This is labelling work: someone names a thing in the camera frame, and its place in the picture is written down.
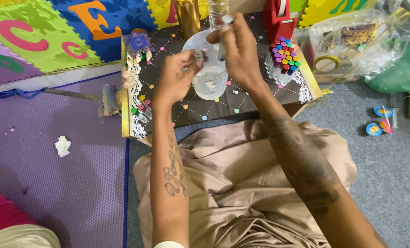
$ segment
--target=plastic beaker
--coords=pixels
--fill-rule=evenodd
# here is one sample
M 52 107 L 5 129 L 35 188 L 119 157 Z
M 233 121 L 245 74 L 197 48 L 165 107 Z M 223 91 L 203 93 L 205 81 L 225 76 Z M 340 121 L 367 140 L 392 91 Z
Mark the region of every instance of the plastic beaker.
M 192 84 L 197 95 L 205 100 L 219 98 L 227 87 L 228 73 L 225 61 L 219 61 L 219 44 L 210 44 L 206 36 L 212 30 L 204 30 L 193 35 L 183 46 L 183 51 L 200 49 L 208 60 L 193 78 Z

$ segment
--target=clear plastic wrap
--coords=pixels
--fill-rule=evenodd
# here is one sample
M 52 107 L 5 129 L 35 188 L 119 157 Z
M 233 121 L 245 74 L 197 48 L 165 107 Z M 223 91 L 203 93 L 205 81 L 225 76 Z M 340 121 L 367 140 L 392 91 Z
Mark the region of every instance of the clear plastic wrap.
M 364 9 L 323 20 L 309 29 L 303 51 L 316 79 L 324 77 L 332 83 L 362 76 L 371 79 L 401 58 L 410 43 L 410 13 L 396 7 L 398 1 L 391 2 L 387 10 L 393 10 L 391 14 Z

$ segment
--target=crumpled tissue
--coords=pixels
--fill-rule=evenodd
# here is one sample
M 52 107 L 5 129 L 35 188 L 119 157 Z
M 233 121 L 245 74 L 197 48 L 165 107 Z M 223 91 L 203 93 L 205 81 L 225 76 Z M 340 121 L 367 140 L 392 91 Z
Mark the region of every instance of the crumpled tissue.
M 68 141 L 65 136 L 60 136 L 58 138 L 58 142 L 55 143 L 55 147 L 58 150 L 58 155 L 60 158 L 64 157 L 65 155 L 69 154 L 70 152 L 68 151 L 70 145 L 72 143 Z

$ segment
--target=gold cylinder container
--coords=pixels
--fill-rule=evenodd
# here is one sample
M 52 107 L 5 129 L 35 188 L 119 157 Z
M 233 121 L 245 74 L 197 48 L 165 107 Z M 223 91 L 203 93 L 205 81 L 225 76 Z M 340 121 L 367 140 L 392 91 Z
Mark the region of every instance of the gold cylinder container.
M 197 0 L 174 0 L 182 37 L 188 40 L 201 30 Z

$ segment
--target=dotted pattern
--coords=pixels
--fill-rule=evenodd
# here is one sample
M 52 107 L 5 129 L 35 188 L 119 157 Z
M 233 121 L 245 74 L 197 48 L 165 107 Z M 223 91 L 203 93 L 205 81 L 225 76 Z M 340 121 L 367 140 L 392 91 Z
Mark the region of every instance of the dotted pattern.
M 282 104 L 299 102 L 299 84 L 291 81 L 285 87 L 279 88 L 275 84 L 274 79 L 270 79 L 266 73 L 264 61 L 270 43 L 268 39 L 263 38 L 267 37 L 267 32 L 263 23 L 262 13 L 259 12 L 245 15 L 245 19 L 257 39 L 257 59 L 261 65 L 262 76 L 265 82 L 269 84 L 272 93 Z M 208 29 L 208 25 L 208 19 L 201 20 L 202 30 Z M 142 69 L 139 75 L 143 87 L 139 95 L 143 94 L 146 99 L 151 100 L 155 89 L 158 86 L 158 78 L 160 76 L 160 69 L 164 63 L 164 58 L 181 52 L 185 40 L 182 39 L 182 34 L 178 25 L 149 32 L 148 35 L 156 52 L 153 53 L 151 59 L 152 62 L 149 65 L 141 63 Z M 173 105 L 171 119 L 175 123 L 175 126 L 186 126 L 205 120 L 213 120 L 237 113 L 243 114 L 257 110 L 249 95 L 237 84 L 237 82 L 228 78 L 226 84 L 227 89 L 224 94 L 215 101 L 207 101 L 200 98 L 191 86 L 183 101 Z M 233 90 L 238 91 L 239 94 L 234 94 Z M 146 124 L 142 124 L 142 126 L 147 133 L 151 133 L 151 120 Z

